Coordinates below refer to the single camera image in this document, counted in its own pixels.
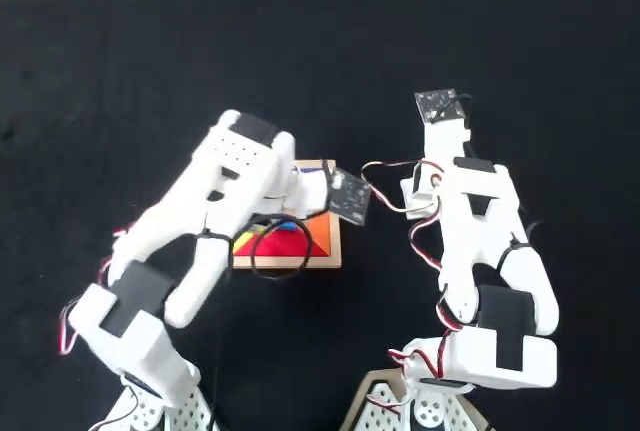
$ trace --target black wire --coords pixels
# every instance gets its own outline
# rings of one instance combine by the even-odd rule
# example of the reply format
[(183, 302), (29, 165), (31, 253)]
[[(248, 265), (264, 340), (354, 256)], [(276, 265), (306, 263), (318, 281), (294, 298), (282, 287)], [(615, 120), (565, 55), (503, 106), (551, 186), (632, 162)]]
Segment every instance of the black wire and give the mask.
[(440, 294), (440, 297), (438, 298), (438, 302), (436, 303), (436, 306), (439, 307), (440, 310), (444, 314), (446, 314), (447, 318), (449, 318), (454, 324), (457, 324), (458, 326), (466, 326), (462, 321), (456, 318), (456, 316), (451, 311), (449, 304), (444, 300), (444, 297), (447, 294), (448, 287), (449, 287), (449, 283), (445, 284), (444, 288), (442, 288), (442, 294)]
[[(291, 279), (294, 276), (297, 276), (298, 273), (305, 269), (307, 267), (307, 264), (309, 264), (309, 259), (311, 259), (311, 253), (313, 251), (313, 237), (311, 236), (311, 232), (309, 231), (309, 228), (307, 228), (307, 226), (304, 224), (304, 222), (301, 219), (296, 218), (295, 216), (291, 216), (288, 214), (269, 214), (266, 216), (274, 221), (271, 221), (271, 223), (269, 223), (266, 228), (260, 234), (258, 234), (255, 242), (253, 243), (253, 248), (251, 248), (251, 254), (249, 255), (249, 259), (251, 260), (251, 272), (262, 279), (268, 279), (270, 281), (284, 281), (285, 279)], [(307, 238), (307, 249), (305, 251), (304, 258), (297, 268), (288, 273), (279, 273), (278, 275), (261, 273), (260, 271), (258, 271), (258, 268), (256, 266), (256, 254), (258, 252), (258, 246), (260, 246), (262, 240), (267, 237), (267, 235), (269, 235), (271, 231), (278, 228), (284, 223), (294, 223), (302, 230), (305, 237)]]

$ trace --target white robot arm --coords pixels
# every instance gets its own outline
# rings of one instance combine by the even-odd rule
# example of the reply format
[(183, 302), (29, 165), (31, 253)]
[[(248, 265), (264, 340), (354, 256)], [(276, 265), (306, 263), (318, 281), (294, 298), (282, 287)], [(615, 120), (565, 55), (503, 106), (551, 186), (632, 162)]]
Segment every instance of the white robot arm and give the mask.
[[(444, 380), (448, 393), (469, 391), (473, 386), (467, 383), (550, 387), (556, 381), (557, 351), (543, 336), (558, 325), (558, 303), (540, 256), (527, 242), (509, 172), (465, 155), (471, 136), (455, 91), (416, 99), (426, 160), (401, 187), (407, 208), (415, 210), (409, 218), (427, 218), (437, 209), (444, 244), (441, 264), (435, 265), (442, 293), (437, 308), (454, 332), (404, 348), (403, 356), (422, 352), (441, 365), (441, 375), (435, 376), (424, 360), (405, 362), (409, 387), (442, 391)], [(440, 169), (434, 172), (428, 163)], [(478, 263), (493, 267), (507, 286), (476, 285), (473, 266)]]
[[(183, 328), (191, 322), (253, 214), (287, 209), (304, 219), (326, 210), (327, 170), (294, 173), (294, 154), (289, 133), (227, 111), (164, 197), (117, 239), (109, 287), (92, 284), (69, 322), (126, 383), (169, 408), (182, 406), (197, 388), (200, 373), (174, 349), (165, 323)], [(183, 234), (199, 239), (193, 266), (174, 283), (145, 261)]]

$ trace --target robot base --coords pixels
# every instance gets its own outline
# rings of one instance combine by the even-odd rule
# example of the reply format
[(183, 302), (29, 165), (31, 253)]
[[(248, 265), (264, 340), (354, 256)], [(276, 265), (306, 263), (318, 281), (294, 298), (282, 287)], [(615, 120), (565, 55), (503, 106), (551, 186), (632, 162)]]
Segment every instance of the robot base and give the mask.
[(405, 394), (399, 370), (379, 370), (367, 374), (360, 384), (340, 431), (495, 431), (487, 420), (462, 396), (422, 391), (415, 400), (395, 408), (381, 408), (366, 400), (367, 395), (382, 403), (397, 402)]
[[(164, 407), (158, 398), (143, 389), (126, 384), (138, 398), (135, 411), (124, 419), (105, 424), (100, 431), (219, 431), (215, 423), (210, 427), (211, 411), (199, 388), (194, 388), (181, 408), (173, 409)], [(136, 399), (131, 390), (124, 389), (106, 420), (117, 419), (135, 406)]]

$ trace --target black table surface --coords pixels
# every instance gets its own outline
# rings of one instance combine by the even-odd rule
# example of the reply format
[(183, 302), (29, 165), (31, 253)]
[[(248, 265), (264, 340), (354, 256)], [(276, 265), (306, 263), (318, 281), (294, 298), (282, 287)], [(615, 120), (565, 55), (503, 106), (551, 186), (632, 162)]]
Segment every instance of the black table surface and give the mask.
[[(3, 429), (83, 430), (110, 409), (119, 382), (84, 343), (56, 356), (58, 312), (222, 111), (357, 172), (419, 157), (413, 93), (449, 87), (473, 95), (476, 152), (509, 166), (526, 219), (543, 222), (532, 242), (561, 309), (557, 385), (470, 400), (499, 430), (623, 429), (638, 371), (639, 5), (0, 0)], [(396, 199), (399, 177), (376, 175)], [(390, 366), (387, 347), (441, 334), (407, 227), (372, 203), (365, 228), (342, 225), (341, 270), (285, 283), (237, 271), (172, 332), (209, 397), (222, 344), (230, 429), (337, 429), (365, 373)]]

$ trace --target perforated metal base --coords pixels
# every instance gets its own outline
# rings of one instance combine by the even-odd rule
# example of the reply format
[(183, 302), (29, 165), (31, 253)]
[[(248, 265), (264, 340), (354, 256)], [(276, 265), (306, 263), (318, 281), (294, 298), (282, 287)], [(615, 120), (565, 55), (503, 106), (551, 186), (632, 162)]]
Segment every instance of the perforated metal base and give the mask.
[[(387, 383), (377, 383), (373, 387), (371, 395), (383, 403), (398, 401), (398, 397), (394, 396)], [(478, 431), (456, 396), (421, 391), (412, 403), (413, 420), (411, 419), (411, 404), (397, 408), (402, 412), (401, 416), (365, 402), (353, 429), (354, 431), (409, 431), (412, 429), (411, 421), (414, 421), (422, 429)]]
[[(179, 409), (165, 408), (162, 402), (146, 391), (131, 386), (138, 397), (138, 406), (125, 419), (107, 424), (101, 431), (154, 431), (164, 420), (165, 431), (207, 431), (211, 422), (211, 411), (200, 389), (195, 388)], [(129, 389), (125, 389), (113, 406), (107, 420), (124, 416), (135, 406), (136, 400)]]

